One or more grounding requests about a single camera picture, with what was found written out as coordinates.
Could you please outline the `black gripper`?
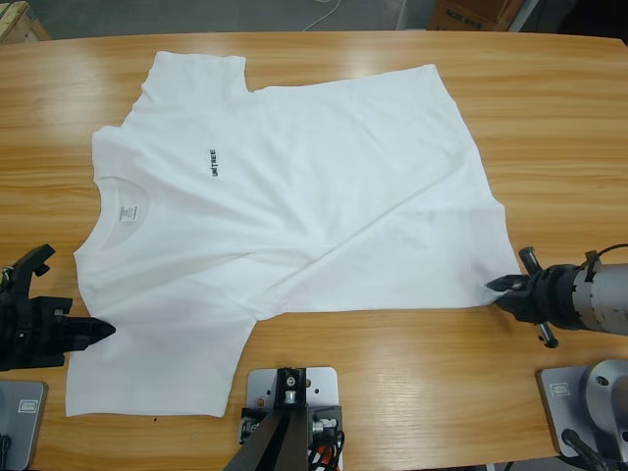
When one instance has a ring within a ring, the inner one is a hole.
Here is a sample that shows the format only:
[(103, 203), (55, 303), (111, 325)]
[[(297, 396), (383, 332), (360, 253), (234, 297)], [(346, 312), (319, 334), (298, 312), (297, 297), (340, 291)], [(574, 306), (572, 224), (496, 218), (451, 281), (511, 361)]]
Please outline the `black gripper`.
[(553, 265), (543, 269), (533, 247), (519, 251), (528, 275), (505, 275), (486, 284), (493, 291), (506, 291), (495, 305), (517, 320), (536, 325), (539, 339), (547, 348), (557, 348), (558, 340), (551, 330), (579, 330), (582, 320), (573, 301), (574, 281), (580, 268), (576, 265)]
[[(83, 351), (116, 332), (92, 317), (68, 317), (70, 298), (1, 299), (1, 371), (63, 366), (66, 351)], [(64, 339), (62, 325), (72, 335)]]

